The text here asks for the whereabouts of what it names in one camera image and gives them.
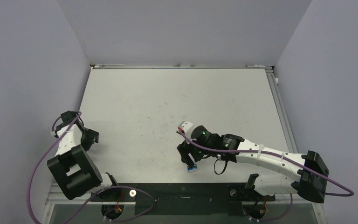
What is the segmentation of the white air conditioner remote control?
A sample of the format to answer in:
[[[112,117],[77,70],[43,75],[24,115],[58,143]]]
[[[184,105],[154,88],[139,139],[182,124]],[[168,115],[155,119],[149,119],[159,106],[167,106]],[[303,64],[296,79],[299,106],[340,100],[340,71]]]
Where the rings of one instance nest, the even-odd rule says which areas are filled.
[[[196,164],[196,161],[194,160],[193,156],[191,154],[188,154],[188,157],[189,157],[189,164],[187,165],[187,169],[191,168],[191,167],[197,168],[197,164]]]

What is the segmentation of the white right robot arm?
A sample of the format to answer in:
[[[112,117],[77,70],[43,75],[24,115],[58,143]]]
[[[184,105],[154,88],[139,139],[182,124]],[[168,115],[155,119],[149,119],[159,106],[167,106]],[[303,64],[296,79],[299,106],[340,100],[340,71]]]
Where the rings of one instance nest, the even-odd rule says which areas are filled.
[[[251,200],[288,193],[296,193],[313,203],[325,200],[329,170],[317,152],[282,152],[241,136],[211,133],[204,126],[194,127],[190,122],[179,124],[176,132],[184,138],[177,150],[188,171],[196,170],[197,162],[210,157],[225,165],[245,163],[274,171],[274,175],[250,174],[245,195]]]

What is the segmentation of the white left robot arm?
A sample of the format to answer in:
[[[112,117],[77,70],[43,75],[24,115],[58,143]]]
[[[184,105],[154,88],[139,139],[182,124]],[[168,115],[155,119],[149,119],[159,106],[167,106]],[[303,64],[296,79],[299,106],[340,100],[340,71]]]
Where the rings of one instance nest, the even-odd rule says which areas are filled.
[[[88,155],[100,133],[84,126],[80,112],[67,111],[60,118],[62,123],[53,129],[58,149],[47,166],[65,197],[73,200],[102,189],[107,200],[118,199],[120,187],[114,176],[100,172]]]

